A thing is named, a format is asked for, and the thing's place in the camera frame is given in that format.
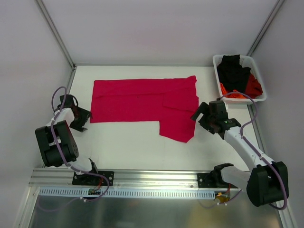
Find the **pink t shirt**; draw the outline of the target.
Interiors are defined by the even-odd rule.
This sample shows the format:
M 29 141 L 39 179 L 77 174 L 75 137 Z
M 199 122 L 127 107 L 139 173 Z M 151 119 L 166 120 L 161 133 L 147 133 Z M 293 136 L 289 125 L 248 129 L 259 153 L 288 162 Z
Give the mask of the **pink t shirt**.
M 195 76 L 94 81 L 91 123 L 158 122 L 161 136 L 187 143 L 199 106 Z

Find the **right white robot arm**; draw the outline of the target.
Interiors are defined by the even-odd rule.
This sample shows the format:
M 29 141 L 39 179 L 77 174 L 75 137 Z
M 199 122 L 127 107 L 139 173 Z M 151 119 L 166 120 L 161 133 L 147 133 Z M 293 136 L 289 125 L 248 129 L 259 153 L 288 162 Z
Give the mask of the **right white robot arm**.
M 289 197 L 287 166 L 253 145 L 244 134 L 244 126 L 228 117 L 223 101 L 201 103 L 191 118 L 232 146 L 249 169 L 246 172 L 231 163 L 220 164 L 204 178 L 199 176 L 198 184 L 213 184 L 218 188 L 230 184 L 245 191 L 256 207 L 268 204 L 276 210 L 286 209 Z

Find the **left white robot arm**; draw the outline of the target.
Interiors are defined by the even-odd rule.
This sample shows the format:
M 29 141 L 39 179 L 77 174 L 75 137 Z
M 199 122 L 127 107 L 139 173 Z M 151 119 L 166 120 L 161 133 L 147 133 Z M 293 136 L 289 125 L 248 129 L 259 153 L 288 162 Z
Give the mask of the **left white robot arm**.
M 65 165 L 77 175 L 82 175 L 88 185 L 99 181 L 99 173 L 92 159 L 79 156 L 79 149 L 72 130 L 83 133 L 85 124 L 92 117 L 90 111 L 78 105 L 73 95 L 60 96 L 60 105 L 45 126 L 35 130 L 43 163 L 47 167 Z

